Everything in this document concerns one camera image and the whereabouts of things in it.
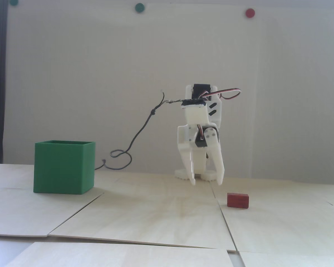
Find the red magnet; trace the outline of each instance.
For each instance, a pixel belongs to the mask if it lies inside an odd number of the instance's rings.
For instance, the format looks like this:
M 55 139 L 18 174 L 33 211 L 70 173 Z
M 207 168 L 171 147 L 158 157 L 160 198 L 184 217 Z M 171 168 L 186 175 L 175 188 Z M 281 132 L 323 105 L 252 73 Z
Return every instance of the red magnet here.
M 249 19 L 251 19 L 255 15 L 255 10 L 252 9 L 252 8 L 249 8 L 248 10 L 246 10 L 245 15 L 246 15 L 246 17 L 248 17 Z

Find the green box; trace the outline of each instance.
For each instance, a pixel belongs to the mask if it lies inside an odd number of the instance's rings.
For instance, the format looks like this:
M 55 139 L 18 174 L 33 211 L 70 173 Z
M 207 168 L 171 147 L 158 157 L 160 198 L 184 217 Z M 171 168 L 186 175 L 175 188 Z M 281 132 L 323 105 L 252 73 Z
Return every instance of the green box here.
M 95 142 L 35 144 L 35 193 L 81 195 L 94 186 Z

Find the wooden table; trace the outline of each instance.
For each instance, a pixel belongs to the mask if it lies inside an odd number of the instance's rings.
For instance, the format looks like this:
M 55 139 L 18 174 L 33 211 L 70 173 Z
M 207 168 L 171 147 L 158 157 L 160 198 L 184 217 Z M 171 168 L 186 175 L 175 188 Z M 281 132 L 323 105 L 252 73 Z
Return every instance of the wooden table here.
M 91 249 L 88 256 L 99 262 L 102 257 L 99 250 L 107 247 L 81 244 L 89 242 L 166 245 L 165 249 L 158 251 L 153 246 L 112 246 L 110 248 L 116 253 L 109 258 L 116 257 L 115 262 L 120 262 L 114 266 L 128 266 L 125 254 L 135 255 L 136 266 L 138 263 L 156 266 L 154 259 L 163 259 L 171 254 L 184 255 L 180 261 L 183 266 L 195 266 L 198 262 L 208 261 L 208 253 L 204 254 L 204 251 L 216 248 L 213 250 L 215 266 L 308 267 L 313 266 L 312 263 L 320 266 L 329 263 L 334 267 L 333 185 L 224 178 L 222 186 L 204 181 L 197 181 L 196 186 L 192 186 L 172 175 L 99 170 L 95 175 L 95 187 L 94 190 L 101 191 L 101 195 L 83 209 L 78 208 L 71 218 L 59 219 L 54 213 L 50 216 L 61 222 L 47 237 L 0 236 L 0 266 L 12 260 L 10 266 L 36 266 L 35 254 L 45 258 L 49 257 L 50 251 L 56 251 L 57 257 L 64 262 L 65 256 L 60 254 L 62 249 Z M 37 228 L 37 222 L 45 224 L 40 216 L 31 216 L 28 220 L 19 215 L 20 203 L 24 199 L 25 206 L 31 205 L 27 200 L 29 196 L 40 195 L 43 198 L 40 201 L 44 203 L 42 209 L 53 211 L 57 209 L 54 203 L 71 201 L 75 205 L 77 202 L 73 198 L 66 199 L 64 195 L 33 194 L 32 188 L 33 166 L 0 165 L 0 210 L 15 207 L 11 212 L 0 213 L 2 224 L 10 230 L 6 234 L 22 235 L 23 228 L 18 225 L 25 223 L 32 225 L 32 229 L 36 227 L 40 233 L 46 231 Z M 20 194 L 14 194 L 15 190 L 20 190 Z M 249 194 L 249 209 L 226 207 L 228 192 Z M 32 212 L 41 209 L 40 203 L 32 207 Z M 230 244 L 229 232 L 236 248 Z M 50 243 L 37 243 L 31 247 L 35 241 Z M 182 252 L 182 246 L 206 248 L 190 248 Z M 146 262 L 146 257 L 139 257 L 144 253 L 152 257 L 151 262 Z M 179 261 L 167 257 L 165 262 L 176 265 Z

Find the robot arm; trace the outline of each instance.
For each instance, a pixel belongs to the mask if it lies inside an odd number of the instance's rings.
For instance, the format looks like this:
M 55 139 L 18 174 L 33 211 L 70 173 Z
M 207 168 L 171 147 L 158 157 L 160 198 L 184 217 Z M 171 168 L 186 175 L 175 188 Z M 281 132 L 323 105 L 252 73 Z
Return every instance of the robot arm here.
M 200 98 L 203 93 L 218 89 L 208 84 L 195 84 L 186 88 L 186 99 L 182 102 L 187 125 L 178 127 L 178 150 L 185 169 L 176 170 L 175 176 L 189 179 L 195 185 L 195 174 L 206 181 L 217 180 L 222 184 L 224 164 L 219 142 L 221 101 L 218 95 Z M 216 171 L 207 171 L 207 157 L 211 157 Z

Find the red brick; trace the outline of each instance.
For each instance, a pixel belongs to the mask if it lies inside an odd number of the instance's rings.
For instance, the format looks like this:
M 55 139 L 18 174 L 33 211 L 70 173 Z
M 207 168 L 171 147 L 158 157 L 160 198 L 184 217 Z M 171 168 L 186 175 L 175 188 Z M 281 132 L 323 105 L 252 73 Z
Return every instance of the red brick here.
M 241 209 L 247 209 L 249 207 L 249 195 L 228 193 L 228 207 L 238 207 Z

